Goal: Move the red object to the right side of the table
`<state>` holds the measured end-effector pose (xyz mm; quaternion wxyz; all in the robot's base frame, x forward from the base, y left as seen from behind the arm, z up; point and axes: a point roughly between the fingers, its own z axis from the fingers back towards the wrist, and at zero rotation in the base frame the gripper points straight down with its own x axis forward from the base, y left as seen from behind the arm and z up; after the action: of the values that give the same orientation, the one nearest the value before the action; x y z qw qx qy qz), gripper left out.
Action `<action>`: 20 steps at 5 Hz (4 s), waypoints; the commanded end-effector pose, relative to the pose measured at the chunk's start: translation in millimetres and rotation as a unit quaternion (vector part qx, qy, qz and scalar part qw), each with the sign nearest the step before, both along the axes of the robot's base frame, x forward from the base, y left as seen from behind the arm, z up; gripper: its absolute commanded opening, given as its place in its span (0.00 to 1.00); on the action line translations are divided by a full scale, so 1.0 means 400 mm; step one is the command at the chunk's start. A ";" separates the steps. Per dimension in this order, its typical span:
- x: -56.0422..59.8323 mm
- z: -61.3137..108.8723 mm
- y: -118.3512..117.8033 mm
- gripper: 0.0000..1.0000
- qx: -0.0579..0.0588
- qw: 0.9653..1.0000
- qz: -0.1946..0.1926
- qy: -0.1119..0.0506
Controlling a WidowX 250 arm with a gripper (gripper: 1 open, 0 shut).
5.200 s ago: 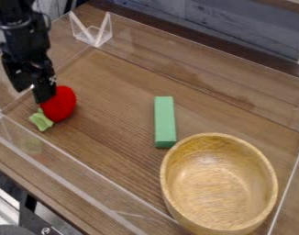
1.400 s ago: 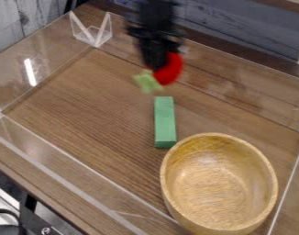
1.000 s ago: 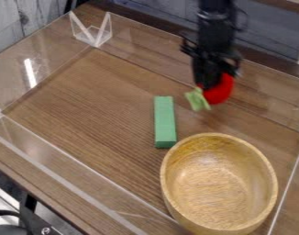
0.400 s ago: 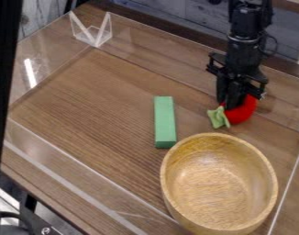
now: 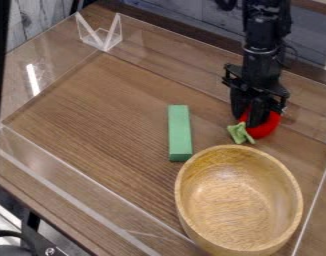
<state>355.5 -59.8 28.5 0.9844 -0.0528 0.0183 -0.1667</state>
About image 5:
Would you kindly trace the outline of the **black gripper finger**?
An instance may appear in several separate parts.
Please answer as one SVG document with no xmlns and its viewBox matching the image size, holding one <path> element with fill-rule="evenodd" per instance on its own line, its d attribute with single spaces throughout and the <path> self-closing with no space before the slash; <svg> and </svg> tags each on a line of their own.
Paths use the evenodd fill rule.
<svg viewBox="0 0 326 256">
<path fill-rule="evenodd" d="M 254 128 L 265 123 L 270 113 L 270 97 L 257 96 L 251 101 L 251 108 L 249 112 L 249 127 Z"/>
<path fill-rule="evenodd" d="M 230 100 L 233 115 L 237 119 L 239 119 L 243 113 L 249 110 L 251 95 L 247 92 L 233 88 L 230 90 Z"/>
</svg>

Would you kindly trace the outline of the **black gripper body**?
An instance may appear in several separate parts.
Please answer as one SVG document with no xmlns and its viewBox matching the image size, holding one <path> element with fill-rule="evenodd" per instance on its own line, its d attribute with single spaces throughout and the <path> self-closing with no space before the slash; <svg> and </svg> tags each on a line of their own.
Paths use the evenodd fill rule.
<svg viewBox="0 0 326 256">
<path fill-rule="evenodd" d="M 270 108 L 283 109 L 290 97 L 287 89 L 279 83 L 282 74 L 282 60 L 285 50 L 277 47 L 273 50 L 245 48 L 243 65 L 227 63 L 223 84 L 230 88 L 239 89 L 251 95 L 270 97 Z"/>
</svg>

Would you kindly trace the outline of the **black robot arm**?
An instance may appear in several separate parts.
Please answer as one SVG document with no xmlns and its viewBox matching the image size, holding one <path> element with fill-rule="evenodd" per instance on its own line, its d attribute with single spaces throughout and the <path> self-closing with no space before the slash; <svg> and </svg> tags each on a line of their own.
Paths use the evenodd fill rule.
<svg viewBox="0 0 326 256">
<path fill-rule="evenodd" d="M 242 0 L 243 62 L 225 65 L 223 84 L 230 88 L 235 118 L 263 125 L 271 113 L 282 114 L 290 92 L 281 83 L 285 37 L 291 32 L 290 0 Z"/>
</svg>

